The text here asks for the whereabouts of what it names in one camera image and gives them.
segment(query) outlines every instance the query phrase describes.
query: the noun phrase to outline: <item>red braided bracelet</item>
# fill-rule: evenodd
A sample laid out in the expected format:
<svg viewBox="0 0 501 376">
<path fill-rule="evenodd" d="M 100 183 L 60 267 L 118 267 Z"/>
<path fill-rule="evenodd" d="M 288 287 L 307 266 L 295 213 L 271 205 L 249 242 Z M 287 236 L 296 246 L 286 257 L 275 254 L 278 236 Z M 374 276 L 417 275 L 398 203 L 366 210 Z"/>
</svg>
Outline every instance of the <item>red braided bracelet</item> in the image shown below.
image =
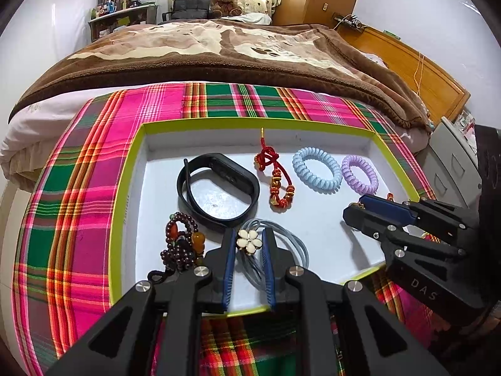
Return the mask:
<svg viewBox="0 0 501 376">
<path fill-rule="evenodd" d="M 259 171 L 264 171 L 268 165 L 273 164 L 273 174 L 271 176 L 271 184 L 270 184 L 270 204 L 279 208 L 287 208 L 287 206 L 292 202 L 292 198 L 294 197 L 295 188 L 292 185 L 292 181 L 285 171 L 285 168 L 277 161 L 279 155 L 273 149 L 273 147 L 269 147 L 265 144 L 265 129 L 261 128 L 261 147 L 262 150 L 259 154 L 254 157 L 255 163 L 259 167 Z M 279 191 L 281 187 L 281 173 L 284 173 L 284 176 L 287 180 L 287 188 L 285 192 L 285 196 L 283 199 L 279 197 Z"/>
</svg>

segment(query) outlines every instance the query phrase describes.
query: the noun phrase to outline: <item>white drawer cabinet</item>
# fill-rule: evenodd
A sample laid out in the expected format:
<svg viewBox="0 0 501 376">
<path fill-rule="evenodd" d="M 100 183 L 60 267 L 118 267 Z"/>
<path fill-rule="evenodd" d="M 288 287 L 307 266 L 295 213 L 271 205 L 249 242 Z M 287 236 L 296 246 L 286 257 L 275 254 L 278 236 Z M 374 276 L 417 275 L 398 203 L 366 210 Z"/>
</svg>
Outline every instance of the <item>white drawer cabinet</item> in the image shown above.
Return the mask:
<svg viewBox="0 0 501 376">
<path fill-rule="evenodd" d="M 449 120 L 442 117 L 429 145 L 416 158 L 437 199 L 476 208 L 481 191 L 477 158 Z"/>
</svg>

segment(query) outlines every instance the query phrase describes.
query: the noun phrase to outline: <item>floor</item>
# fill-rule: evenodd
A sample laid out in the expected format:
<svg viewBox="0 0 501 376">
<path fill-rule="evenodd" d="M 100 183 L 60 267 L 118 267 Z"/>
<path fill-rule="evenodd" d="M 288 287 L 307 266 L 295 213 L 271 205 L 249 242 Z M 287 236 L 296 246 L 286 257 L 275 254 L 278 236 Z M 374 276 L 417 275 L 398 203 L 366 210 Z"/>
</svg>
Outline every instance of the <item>floor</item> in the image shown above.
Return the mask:
<svg viewBox="0 0 501 376">
<path fill-rule="evenodd" d="M 28 205 L 28 192 L 9 183 L 0 204 L 0 337 L 26 372 L 18 347 L 12 314 L 12 276 L 19 228 Z"/>
</svg>

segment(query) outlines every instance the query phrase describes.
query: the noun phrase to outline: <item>black fitness tracker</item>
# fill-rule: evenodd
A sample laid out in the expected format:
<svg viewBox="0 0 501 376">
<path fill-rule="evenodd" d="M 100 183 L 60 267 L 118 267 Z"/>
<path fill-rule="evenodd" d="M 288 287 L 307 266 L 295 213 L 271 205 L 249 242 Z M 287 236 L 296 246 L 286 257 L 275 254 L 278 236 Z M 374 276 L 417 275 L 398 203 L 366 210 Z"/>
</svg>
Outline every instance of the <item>black fitness tracker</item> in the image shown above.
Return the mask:
<svg viewBox="0 0 501 376">
<path fill-rule="evenodd" d="M 191 192 L 191 174 L 200 168 L 210 168 L 219 177 L 229 182 L 243 193 L 250 196 L 250 206 L 238 217 L 232 219 L 218 219 L 205 212 L 196 203 Z M 186 183 L 186 199 L 183 196 L 183 185 Z M 191 216 L 200 224 L 216 232 L 224 232 L 229 227 L 237 227 L 251 214 L 259 198 L 260 185 L 256 176 L 241 165 L 230 160 L 223 154 L 203 154 L 188 162 L 184 159 L 184 168 L 177 177 L 177 194 L 181 203 L 186 207 Z"/>
</svg>

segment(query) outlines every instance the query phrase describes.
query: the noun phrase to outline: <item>plaid tablecloth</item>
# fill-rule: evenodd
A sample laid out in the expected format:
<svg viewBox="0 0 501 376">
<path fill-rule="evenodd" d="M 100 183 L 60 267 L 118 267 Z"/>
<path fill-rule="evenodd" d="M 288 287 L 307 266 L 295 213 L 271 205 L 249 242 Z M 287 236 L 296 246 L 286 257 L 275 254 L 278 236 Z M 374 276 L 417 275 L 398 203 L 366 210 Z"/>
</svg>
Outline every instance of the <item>plaid tablecloth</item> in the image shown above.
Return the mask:
<svg viewBox="0 0 501 376">
<path fill-rule="evenodd" d="M 110 307 L 108 240 L 128 148 L 142 123 L 194 117 L 275 117 L 377 132 L 422 196 L 432 189 L 414 157 L 375 110 L 339 97 L 267 86 L 159 84 L 87 103 L 48 160 L 23 219 L 13 314 L 26 368 L 41 375 Z M 380 271 L 365 279 L 423 344 L 430 311 Z M 202 321 L 200 371 L 294 374 L 292 321 L 269 314 Z"/>
</svg>

